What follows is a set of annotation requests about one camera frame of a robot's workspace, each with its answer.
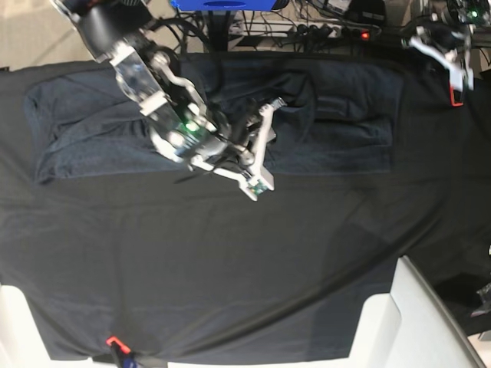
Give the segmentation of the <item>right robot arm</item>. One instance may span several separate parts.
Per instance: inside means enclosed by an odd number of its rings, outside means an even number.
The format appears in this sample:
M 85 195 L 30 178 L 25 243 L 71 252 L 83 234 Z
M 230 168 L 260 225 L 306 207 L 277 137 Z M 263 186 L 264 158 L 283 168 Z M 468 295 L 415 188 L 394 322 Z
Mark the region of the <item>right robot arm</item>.
M 147 37 L 161 26 L 181 25 L 206 43 L 200 30 L 181 18 L 155 19 L 145 1 L 53 1 L 52 6 L 76 29 L 94 60 L 109 61 L 117 85 L 149 117 L 150 139 L 166 159 L 199 173 L 234 180 L 255 201 L 275 188 L 265 167 L 267 146 L 275 139 L 277 97 L 249 105 L 238 121 L 204 99 L 195 84 L 181 76 L 174 51 Z

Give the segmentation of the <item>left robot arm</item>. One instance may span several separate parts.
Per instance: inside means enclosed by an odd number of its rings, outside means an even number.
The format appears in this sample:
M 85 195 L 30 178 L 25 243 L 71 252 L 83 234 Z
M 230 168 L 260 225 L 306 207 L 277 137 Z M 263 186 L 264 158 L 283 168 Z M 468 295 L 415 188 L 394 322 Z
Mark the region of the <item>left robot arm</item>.
M 488 1 L 432 1 L 411 20 L 401 44 L 436 61 L 448 72 L 451 104 L 463 105 L 463 95 L 474 88 L 470 66 L 473 34 L 490 25 Z

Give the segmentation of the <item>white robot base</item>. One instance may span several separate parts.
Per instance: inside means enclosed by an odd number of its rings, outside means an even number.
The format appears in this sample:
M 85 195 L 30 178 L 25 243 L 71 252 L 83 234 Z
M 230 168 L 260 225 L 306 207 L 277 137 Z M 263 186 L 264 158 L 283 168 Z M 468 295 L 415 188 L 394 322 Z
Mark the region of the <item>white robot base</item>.
M 390 291 L 364 302 L 348 366 L 485 365 L 426 278 L 407 256 L 399 258 Z
M 91 360 L 52 360 L 23 293 L 1 286 L 1 367 L 94 367 Z

